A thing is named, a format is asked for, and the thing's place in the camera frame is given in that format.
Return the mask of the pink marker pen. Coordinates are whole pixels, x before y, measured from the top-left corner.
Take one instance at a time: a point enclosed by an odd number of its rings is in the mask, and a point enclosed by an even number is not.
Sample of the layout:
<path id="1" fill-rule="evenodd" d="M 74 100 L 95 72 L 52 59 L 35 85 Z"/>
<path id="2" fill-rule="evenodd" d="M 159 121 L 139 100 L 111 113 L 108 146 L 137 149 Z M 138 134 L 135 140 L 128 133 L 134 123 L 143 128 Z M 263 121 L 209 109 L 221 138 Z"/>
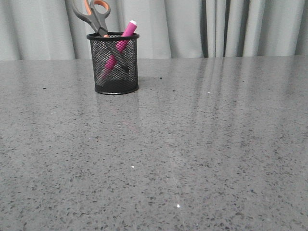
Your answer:
<path id="1" fill-rule="evenodd" d="M 132 36 L 134 34 L 136 28 L 137 28 L 137 23 L 134 20 L 131 20 L 121 36 L 122 37 Z M 128 40 L 120 40 L 116 43 L 115 47 L 116 47 L 116 50 L 118 51 L 118 53 L 120 54 L 119 57 L 121 57 L 121 54 L 123 53 L 127 44 L 128 44 Z M 108 58 L 105 66 L 104 66 L 103 73 L 100 75 L 100 80 L 105 79 L 109 75 L 109 73 L 115 67 L 118 59 L 119 58 L 116 58 L 115 54 L 110 55 L 110 57 Z"/>

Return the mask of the black mesh pen holder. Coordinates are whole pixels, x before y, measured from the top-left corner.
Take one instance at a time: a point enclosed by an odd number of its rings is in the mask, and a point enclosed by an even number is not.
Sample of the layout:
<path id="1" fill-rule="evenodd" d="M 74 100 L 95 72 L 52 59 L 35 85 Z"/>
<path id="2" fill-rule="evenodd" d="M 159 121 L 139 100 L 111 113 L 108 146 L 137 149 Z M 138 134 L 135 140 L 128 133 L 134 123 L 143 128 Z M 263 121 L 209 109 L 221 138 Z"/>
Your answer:
<path id="1" fill-rule="evenodd" d="M 139 34 L 123 37 L 110 32 L 107 37 L 88 34 L 90 41 L 95 91 L 121 95 L 139 88 L 137 39 Z"/>

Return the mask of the grey curtain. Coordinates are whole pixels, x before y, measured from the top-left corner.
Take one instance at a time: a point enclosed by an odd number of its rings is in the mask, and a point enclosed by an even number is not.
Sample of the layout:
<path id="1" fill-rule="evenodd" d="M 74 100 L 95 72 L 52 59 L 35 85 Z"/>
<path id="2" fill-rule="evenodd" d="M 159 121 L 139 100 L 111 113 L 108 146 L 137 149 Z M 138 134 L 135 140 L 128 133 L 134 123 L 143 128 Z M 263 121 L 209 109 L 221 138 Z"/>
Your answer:
<path id="1" fill-rule="evenodd" d="M 140 58 L 291 56 L 308 53 L 305 0 L 111 0 L 107 27 L 137 22 Z M 88 59 L 86 35 L 69 0 L 3 0 L 0 58 Z"/>

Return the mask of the grey orange scissors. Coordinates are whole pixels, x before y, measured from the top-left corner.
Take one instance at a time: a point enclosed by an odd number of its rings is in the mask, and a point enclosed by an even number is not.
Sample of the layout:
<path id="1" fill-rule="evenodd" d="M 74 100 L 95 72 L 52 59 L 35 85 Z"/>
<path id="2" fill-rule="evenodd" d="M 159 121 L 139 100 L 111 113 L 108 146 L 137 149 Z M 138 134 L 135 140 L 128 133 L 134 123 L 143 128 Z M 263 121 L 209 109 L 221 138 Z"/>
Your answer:
<path id="1" fill-rule="evenodd" d="M 75 15 L 79 19 L 88 23 L 101 38 L 107 38 L 109 34 L 106 26 L 106 18 L 109 16 L 111 11 L 109 4 L 103 0 L 92 0 L 91 2 L 89 2 L 88 0 L 84 0 L 83 4 L 87 12 L 87 15 L 85 15 L 84 13 L 79 11 L 76 6 L 76 2 L 77 0 L 72 1 L 72 9 Z M 108 61 L 104 66 L 105 74 L 108 74 L 110 71 L 112 71 L 117 63 L 120 65 L 120 67 L 125 73 L 129 72 L 128 65 L 123 64 L 123 61 L 121 60 L 122 51 L 120 51 L 119 49 L 125 48 L 126 46 L 123 42 L 127 42 L 127 40 L 119 40 L 119 47 L 108 58 Z"/>

